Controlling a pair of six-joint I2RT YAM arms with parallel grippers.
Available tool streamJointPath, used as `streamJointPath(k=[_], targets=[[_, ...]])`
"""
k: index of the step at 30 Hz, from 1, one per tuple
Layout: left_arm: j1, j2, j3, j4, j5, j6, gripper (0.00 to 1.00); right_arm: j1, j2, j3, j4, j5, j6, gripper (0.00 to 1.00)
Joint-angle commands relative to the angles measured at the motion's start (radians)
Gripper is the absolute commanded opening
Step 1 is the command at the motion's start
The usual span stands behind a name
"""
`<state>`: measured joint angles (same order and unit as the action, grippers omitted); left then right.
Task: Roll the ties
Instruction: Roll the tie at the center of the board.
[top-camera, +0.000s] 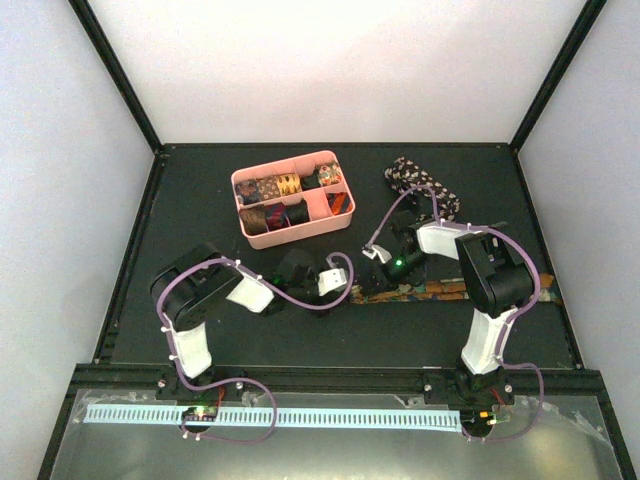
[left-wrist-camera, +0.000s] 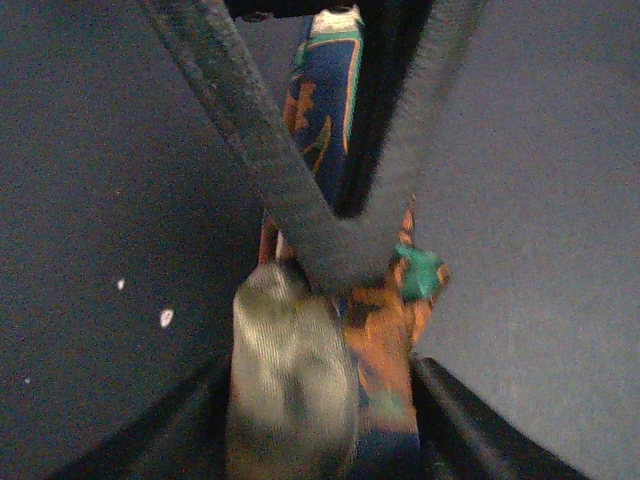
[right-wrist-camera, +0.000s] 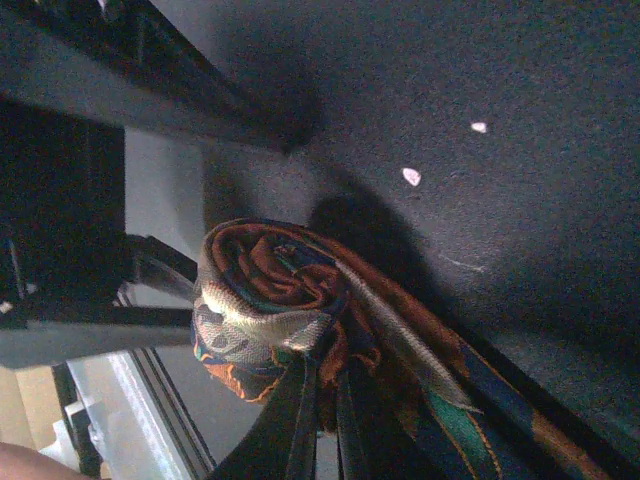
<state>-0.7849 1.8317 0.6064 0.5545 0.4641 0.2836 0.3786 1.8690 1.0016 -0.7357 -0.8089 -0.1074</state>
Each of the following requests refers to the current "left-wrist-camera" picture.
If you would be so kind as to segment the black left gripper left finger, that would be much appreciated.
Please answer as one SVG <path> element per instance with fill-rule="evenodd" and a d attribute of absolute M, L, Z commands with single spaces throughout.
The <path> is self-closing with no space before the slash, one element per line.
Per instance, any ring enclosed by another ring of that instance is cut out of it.
<path fill-rule="evenodd" d="M 224 479 L 231 355 L 216 355 L 51 479 Z"/>

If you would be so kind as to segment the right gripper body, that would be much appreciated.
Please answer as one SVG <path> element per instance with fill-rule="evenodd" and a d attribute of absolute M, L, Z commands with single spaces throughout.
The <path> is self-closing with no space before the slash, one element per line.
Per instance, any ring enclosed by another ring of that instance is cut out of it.
<path fill-rule="evenodd" d="M 402 19 L 422 16 L 431 10 L 432 1 L 413 0 L 224 0 L 232 18 L 289 18 L 319 14 L 322 10 L 339 12 L 357 6 L 364 20 Z"/>

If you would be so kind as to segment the brown green patterned tie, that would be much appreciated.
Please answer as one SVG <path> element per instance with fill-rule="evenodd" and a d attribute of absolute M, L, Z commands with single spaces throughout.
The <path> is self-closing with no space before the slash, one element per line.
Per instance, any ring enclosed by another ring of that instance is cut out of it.
<path fill-rule="evenodd" d="M 345 167 L 364 22 L 351 3 L 307 23 L 283 119 L 326 198 Z M 233 301 L 225 431 L 231 479 L 421 479 L 410 359 L 450 278 L 404 214 L 389 272 L 340 298 L 315 295 L 281 230 L 262 223 L 257 268 Z"/>

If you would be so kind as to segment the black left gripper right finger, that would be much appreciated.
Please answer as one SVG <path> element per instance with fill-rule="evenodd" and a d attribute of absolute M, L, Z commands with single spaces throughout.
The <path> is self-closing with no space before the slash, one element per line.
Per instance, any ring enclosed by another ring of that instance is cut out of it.
<path fill-rule="evenodd" d="M 584 479 L 432 358 L 411 364 L 425 479 Z"/>

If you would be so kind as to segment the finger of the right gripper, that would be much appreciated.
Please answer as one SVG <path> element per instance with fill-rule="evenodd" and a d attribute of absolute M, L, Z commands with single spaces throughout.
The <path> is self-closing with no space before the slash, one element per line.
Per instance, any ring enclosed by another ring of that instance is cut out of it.
<path fill-rule="evenodd" d="M 341 293 L 348 269 L 330 241 L 337 218 L 308 171 L 260 72 L 221 1 L 145 1 L 173 61 L 295 250 L 313 287 Z"/>
<path fill-rule="evenodd" d="M 319 236 L 319 289 L 346 291 L 387 269 L 437 122 L 486 4 L 388 1 L 362 9 L 370 32 L 349 157 L 355 166 Z"/>

